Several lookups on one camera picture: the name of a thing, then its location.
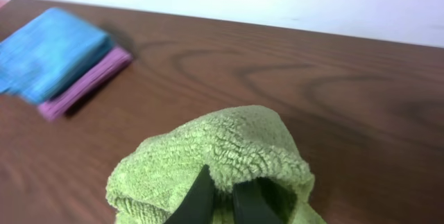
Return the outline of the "light green cloth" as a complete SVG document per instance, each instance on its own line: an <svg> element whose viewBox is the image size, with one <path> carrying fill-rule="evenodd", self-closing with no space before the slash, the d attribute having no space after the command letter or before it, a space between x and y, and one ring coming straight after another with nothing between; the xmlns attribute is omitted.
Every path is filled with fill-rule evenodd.
<svg viewBox="0 0 444 224"><path fill-rule="evenodd" d="M214 223L233 222L233 186L254 179L283 222L322 222L309 204L315 177L308 163L279 114L260 105L212 112L145 139L108 178L116 222L164 223L203 166L216 188Z"/></svg>

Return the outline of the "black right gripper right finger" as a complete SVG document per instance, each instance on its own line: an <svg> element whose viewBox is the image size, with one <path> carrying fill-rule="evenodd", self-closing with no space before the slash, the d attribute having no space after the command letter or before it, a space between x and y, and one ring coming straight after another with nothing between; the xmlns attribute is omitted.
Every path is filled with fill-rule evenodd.
<svg viewBox="0 0 444 224"><path fill-rule="evenodd" d="M235 224L282 224L256 180L235 184L232 190Z"/></svg>

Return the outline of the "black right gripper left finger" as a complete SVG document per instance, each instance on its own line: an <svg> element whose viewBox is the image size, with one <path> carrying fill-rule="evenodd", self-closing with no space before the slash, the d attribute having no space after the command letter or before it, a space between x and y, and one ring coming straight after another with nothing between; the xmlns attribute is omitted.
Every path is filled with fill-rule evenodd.
<svg viewBox="0 0 444 224"><path fill-rule="evenodd" d="M194 180L180 206L165 224L210 224L214 211L215 186L205 165Z"/></svg>

